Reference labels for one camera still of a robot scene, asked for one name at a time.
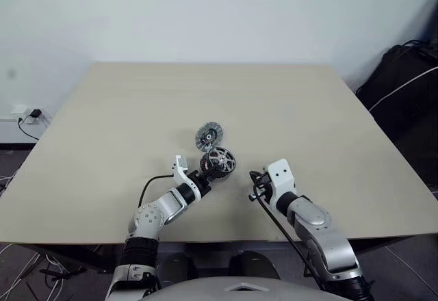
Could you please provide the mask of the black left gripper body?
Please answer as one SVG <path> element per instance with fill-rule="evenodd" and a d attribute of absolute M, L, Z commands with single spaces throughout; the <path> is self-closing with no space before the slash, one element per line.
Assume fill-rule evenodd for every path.
<path fill-rule="evenodd" d="M 188 178 L 198 188 L 200 195 L 206 195 L 211 191 L 210 182 L 202 172 L 195 170 L 188 175 Z"/>

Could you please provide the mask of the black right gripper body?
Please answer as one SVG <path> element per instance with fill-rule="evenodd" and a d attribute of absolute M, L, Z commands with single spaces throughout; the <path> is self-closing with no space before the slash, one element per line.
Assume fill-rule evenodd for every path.
<path fill-rule="evenodd" d="M 263 197 L 266 203 L 269 203 L 271 201 L 273 193 L 273 189 L 271 186 L 272 181 L 267 172 L 264 172 L 263 174 L 265 174 L 263 183 L 253 183 L 253 192 L 248 196 L 251 202 L 261 197 Z"/>

